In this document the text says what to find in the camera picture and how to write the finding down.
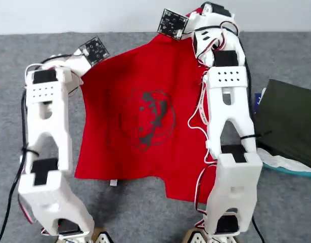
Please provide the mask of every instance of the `black printed logo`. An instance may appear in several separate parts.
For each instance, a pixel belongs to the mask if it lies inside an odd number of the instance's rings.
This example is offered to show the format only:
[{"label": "black printed logo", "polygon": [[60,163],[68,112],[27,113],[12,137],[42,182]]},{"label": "black printed logo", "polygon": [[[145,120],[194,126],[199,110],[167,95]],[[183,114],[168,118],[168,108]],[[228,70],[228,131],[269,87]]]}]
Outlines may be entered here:
[{"label": "black printed logo", "polygon": [[130,142],[142,150],[164,143],[174,125],[171,99],[162,91],[134,90],[123,104],[121,129]]}]

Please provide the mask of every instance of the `black circuit board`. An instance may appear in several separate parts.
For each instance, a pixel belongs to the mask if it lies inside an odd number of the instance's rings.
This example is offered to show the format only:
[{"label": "black circuit board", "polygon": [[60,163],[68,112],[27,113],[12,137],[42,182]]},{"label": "black circuit board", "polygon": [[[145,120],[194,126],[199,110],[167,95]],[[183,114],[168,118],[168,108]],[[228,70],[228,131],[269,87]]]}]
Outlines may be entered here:
[{"label": "black circuit board", "polygon": [[164,9],[157,32],[179,41],[181,36],[177,36],[178,31],[183,33],[187,23],[188,17]]},{"label": "black circuit board", "polygon": [[95,66],[97,63],[110,56],[104,44],[97,36],[81,45],[79,49],[85,55],[91,66]]}]

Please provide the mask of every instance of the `gray floor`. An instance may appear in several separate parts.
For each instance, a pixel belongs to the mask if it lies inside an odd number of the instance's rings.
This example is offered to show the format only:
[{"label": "gray floor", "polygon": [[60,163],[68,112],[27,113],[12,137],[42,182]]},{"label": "gray floor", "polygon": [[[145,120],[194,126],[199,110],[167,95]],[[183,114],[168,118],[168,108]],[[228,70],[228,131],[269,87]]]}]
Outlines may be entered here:
[{"label": "gray floor", "polygon": [[[0,228],[20,155],[24,68],[51,54],[72,53],[93,35],[0,36]],[[113,56],[154,36],[153,33],[98,35]],[[243,33],[241,38],[252,71],[253,91],[260,91],[269,78],[311,88],[311,33]],[[77,159],[84,126],[81,94],[72,98],[69,109]],[[225,141],[231,140],[233,131],[226,129],[226,132]],[[164,184],[157,178],[121,181],[116,188],[110,188],[109,182],[74,178],[70,184],[96,225],[104,226],[117,243],[180,242],[187,229],[200,219],[192,203],[167,199]],[[255,216],[267,242],[311,242],[311,179],[263,170]],[[15,198],[2,242],[53,242],[40,236],[39,229],[38,224],[27,224]],[[252,226],[240,238],[244,242],[260,242]]]}]

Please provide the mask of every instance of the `dark green bag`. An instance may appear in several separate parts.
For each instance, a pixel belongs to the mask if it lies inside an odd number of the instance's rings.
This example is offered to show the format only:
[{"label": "dark green bag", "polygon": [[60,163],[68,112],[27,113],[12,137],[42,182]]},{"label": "dark green bag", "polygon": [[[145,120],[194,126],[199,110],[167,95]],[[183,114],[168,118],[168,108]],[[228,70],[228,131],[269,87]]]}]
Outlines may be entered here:
[{"label": "dark green bag", "polygon": [[254,119],[259,147],[311,167],[311,90],[271,79]]}]

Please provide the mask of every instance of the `red cape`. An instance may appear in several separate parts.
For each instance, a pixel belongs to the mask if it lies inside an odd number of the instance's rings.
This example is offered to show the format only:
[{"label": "red cape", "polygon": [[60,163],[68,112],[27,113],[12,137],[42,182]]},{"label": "red cape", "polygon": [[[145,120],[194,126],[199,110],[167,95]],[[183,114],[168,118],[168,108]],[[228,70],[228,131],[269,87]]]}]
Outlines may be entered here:
[{"label": "red cape", "polygon": [[[193,201],[206,148],[203,133],[187,121],[203,72],[190,38],[177,42],[163,35],[90,70],[81,87],[86,122],[76,178],[155,176],[164,181],[167,197]],[[206,130],[199,114],[191,124]],[[214,179],[210,168],[199,202],[207,202]]]}]

